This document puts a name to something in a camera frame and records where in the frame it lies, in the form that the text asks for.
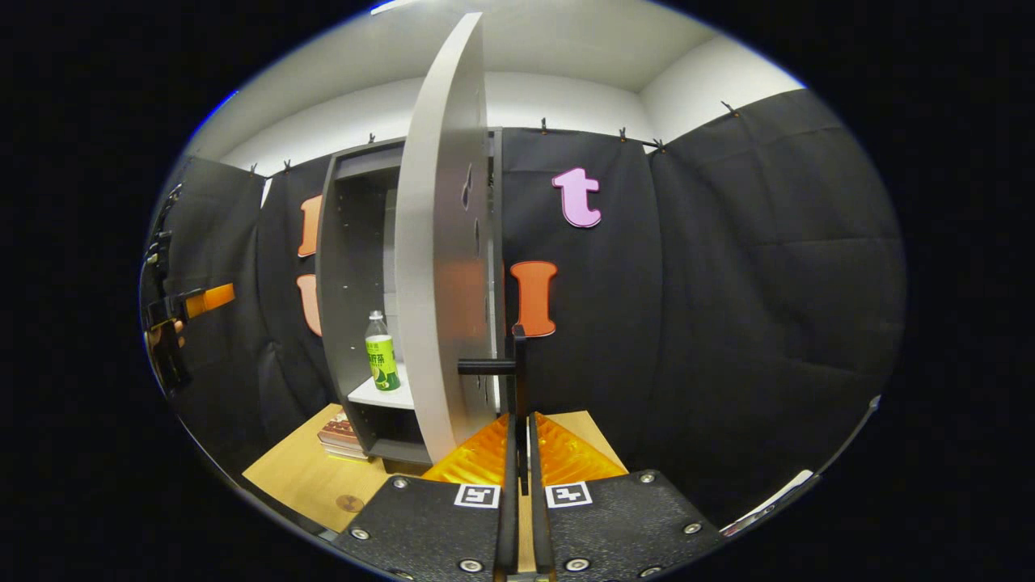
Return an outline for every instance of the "orange gripper pad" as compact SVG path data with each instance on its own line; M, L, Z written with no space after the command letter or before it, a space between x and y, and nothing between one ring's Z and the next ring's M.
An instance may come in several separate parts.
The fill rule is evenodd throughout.
M507 414L474 433L421 478L442 483L498 485L506 471Z
M225 305L234 300L234 284L228 283L219 287L213 287L200 295L187 297L187 317L198 317L199 315L212 311L215 308Z
M538 412L535 427L543 487L628 474L588 442Z

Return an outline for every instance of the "human hand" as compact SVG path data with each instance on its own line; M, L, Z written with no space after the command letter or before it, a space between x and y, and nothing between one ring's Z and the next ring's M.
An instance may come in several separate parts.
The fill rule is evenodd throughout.
M180 331L183 331L183 322L177 319L176 322L173 323L173 328L176 329L177 333L179 333ZM158 327L154 331L148 331L147 332L147 341L148 341L148 345L150 347L153 348L154 346L157 346L158 342L160 340L161 340L161 327ZM183 345L186 344L186 340L184 340L183 338L180 338L178 343L180 344L180 347L182 348Z

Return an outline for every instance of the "clip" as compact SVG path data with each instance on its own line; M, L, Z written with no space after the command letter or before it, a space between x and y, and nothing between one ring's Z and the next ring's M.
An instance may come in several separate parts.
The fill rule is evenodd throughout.
M737 110L735 110L735 109L733 109L732 107L730 107L730 104L728 104L726 101L718 101L718 103L724 105L726 109L729 109L730 113L732 113L734 117L740 117L740 112L737 111Z

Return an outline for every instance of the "bottle label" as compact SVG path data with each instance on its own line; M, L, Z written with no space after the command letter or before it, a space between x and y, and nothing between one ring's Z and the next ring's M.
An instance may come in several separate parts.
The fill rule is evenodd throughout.
M379 390L394 390L403 385L395 368L395 350L391 339L366 341L366 355L371 360L371 376Z

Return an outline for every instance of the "ceiling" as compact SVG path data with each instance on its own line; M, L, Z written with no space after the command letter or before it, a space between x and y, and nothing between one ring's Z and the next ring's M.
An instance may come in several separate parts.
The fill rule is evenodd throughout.
M717 34L645 0L419 0L364 12L282 58L213 115L188 150L218 159L302 110L423 77L456 23L475 11L483 13L485 70L568 77L637 93Z

